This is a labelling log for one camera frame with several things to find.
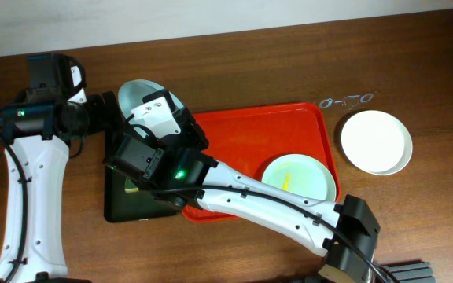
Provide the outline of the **light blue plate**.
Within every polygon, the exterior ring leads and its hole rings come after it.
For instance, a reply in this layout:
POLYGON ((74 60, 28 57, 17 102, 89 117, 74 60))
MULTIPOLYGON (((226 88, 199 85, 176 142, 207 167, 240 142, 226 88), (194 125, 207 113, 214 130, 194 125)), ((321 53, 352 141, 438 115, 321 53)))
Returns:
POLYGON ((176 116, 185 106, 172 93, 166 97, 150 98, 151 94, 166 89, 158 83, 136 79, 121 86, 118 92, 118 105, 130 125, 148 128, 157 138, 181 133, 176 116))

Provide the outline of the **white plate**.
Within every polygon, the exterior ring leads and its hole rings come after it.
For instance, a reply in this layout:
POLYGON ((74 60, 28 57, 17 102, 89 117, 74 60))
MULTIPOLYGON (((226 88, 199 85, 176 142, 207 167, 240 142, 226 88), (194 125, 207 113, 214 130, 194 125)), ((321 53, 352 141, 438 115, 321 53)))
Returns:
POLYGON ((344 123, 341 148, 348 160, 372 175, 393 175, 411 161, 413 142, 395 116, 378 110, 357 112, 344 123))

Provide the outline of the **light green plate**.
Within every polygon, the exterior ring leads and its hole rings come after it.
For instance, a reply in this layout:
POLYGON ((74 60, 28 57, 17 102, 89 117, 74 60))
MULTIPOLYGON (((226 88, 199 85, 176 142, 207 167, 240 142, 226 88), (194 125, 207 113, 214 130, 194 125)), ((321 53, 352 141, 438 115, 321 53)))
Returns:
POLYGON ((264 170, 261 182, 316 200, 335 201, 337 197, 337 185, 329 169, 302 154, 276 158, 264 170))

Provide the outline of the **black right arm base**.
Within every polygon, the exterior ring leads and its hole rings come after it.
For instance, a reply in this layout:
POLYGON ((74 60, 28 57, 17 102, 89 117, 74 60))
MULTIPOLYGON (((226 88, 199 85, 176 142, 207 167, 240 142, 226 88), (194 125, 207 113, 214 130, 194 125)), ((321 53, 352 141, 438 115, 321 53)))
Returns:
MULTIPOLYGON (((398 265, 377 265, 387 282, 396 279, 400 283, 436 283, 433 270, 428 262, 405 263, 398 265)), ((291 280, 291 283, 329 283, 321 275, 291 280)))

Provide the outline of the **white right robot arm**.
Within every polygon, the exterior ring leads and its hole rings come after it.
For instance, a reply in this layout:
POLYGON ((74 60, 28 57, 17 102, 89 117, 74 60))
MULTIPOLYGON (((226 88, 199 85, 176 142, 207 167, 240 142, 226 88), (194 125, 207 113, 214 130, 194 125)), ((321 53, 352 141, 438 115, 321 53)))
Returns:
POLYGON ((284 234, 324 258, 319 274, 329 281, 387 280, 373 262, 379 225, 364 200, 298 196, 204 154, 205 132, 165 89, 120 94, 118 103, 123 138, 105 163, 155 201, 235 215, 284 234))

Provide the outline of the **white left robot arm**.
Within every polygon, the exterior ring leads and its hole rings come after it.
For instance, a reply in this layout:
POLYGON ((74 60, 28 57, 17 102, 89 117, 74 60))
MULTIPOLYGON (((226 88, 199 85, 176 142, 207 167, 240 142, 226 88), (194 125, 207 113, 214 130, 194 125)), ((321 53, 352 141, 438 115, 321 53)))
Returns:
POLYGON ((67 282, 62 188, 71 142, 120 125, 113 92, 85 95, 84 67, 61 53, 27 59, 31 85, 0 110, 9 187, 0 282, 67 282))

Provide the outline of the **green yellow sponge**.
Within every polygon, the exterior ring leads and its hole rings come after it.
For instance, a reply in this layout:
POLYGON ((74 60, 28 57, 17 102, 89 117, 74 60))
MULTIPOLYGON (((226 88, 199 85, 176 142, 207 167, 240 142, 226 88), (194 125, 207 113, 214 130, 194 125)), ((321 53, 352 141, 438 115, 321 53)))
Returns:
POLYGON ((125 193, 137 193, 139 188, 133 183, 130 178, 126 178, 124 183, 124 191, 125 193))

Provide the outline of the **red plastic tray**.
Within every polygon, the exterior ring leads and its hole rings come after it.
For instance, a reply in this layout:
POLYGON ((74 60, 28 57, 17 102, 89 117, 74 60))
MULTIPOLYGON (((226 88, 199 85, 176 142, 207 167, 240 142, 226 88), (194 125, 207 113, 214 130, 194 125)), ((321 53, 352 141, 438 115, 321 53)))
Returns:
POLYGON ((309 103, 202 112, 193 116, 209 140, 205 153, 240 173, 266 182, 269 164, 287 154, 316 159, 335 186, 327 200, 339 200, 341 185, 321 110, 309 103))

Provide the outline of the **black plastic tray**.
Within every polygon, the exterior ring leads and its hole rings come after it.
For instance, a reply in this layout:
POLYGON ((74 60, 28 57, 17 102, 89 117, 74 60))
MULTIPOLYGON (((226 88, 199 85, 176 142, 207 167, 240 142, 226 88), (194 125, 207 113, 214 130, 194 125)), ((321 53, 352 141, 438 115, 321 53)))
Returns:
POLYGON ((163 151, 148 146, 129 134, 105 133, 105 192, 104 217, 111 223, 156 219, 174 216, 178 212, 155 199, 149 184, 152 165, 158 163, 163 151), (124 183, 130 178, 139 188, 137 193, 125 193, 124 183))

